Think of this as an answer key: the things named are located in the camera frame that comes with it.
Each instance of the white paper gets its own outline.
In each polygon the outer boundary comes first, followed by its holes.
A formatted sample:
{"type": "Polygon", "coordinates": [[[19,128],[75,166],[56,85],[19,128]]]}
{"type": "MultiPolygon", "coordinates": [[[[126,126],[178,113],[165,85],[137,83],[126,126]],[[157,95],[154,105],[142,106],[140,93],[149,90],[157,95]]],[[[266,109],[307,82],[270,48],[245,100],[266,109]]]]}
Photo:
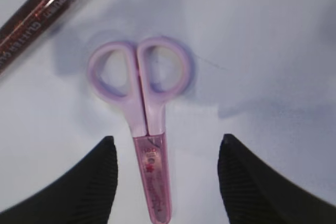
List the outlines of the white paper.
{"type": "MultiPolygon", "coordinates": [[[[23,2],[1,0],[1,22],[23,2]]],[[[336,204],[336,0],[91,0],[0,83],[0,209],[113,135],[109,223],[150,223],[128,125],[92,94],[85,69],[104,42],[158,35],[187,46],[196,72],[167,106],[171,224],[228,223],[216,171],[225,133],[336,204]]]]}

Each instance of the pink scissors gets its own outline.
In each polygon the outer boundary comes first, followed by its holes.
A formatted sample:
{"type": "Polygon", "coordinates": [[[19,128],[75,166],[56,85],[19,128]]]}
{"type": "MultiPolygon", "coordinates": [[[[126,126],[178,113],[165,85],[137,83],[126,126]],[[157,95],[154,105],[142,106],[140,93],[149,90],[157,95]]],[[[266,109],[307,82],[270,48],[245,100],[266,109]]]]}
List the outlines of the pink scissors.
{"type": "Polygon", "coordinates": [[[91,56],[88,78],[95,93],[106,102],[119,106],[129,124],[151,221],[154,224],[169,223],[172,207],[166,153],[165,104],[183,92],[190,81],[191,65],[187,53],[166,38],[147,39],[138,45],[137,50],[125,42],[110,42],[91,56]],[[146,64],[148,52],[156,47],[173,51],[182,66],[179,82],[164,92],[152,88],[146,64]],[[111,93],[97,76],[98,66],[113,51],[122,51],[126,57],[130,92],[125,96],[111,93]]]}

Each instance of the scissor blade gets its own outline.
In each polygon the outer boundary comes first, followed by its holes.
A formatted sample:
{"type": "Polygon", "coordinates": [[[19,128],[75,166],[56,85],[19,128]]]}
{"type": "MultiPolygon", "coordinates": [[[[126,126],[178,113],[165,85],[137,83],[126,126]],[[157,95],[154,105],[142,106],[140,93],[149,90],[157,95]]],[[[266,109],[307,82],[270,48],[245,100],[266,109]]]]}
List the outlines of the scissor blade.
{"type": "Polygon", "coordinates": [[[167,224],[171,198],[165,134],[136,137],[134,144],[151,221],[167,224]]]}

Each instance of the red flower logo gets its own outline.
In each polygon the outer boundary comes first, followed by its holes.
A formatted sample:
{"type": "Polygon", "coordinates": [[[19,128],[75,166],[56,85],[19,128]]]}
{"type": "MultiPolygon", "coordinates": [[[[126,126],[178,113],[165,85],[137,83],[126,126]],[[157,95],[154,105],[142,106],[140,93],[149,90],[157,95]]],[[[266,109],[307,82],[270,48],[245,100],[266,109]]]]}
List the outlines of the red flower logo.
{"type": "Polygon", "coordinates": [[[154,171],[154,166],[152,164],[146,164],[146,172],[152,173],[154,171]]]}

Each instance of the glitter pen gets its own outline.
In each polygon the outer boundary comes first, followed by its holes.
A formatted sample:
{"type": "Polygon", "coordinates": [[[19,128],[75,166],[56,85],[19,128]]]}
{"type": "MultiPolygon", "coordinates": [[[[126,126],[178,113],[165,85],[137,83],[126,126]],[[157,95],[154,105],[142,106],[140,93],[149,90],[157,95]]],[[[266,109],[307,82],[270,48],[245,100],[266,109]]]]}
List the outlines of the glitter pen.
{"type": "Polygon", "coordinates": [[[28,0],[0,28],[0,74],[76,0],[28,0]]]}

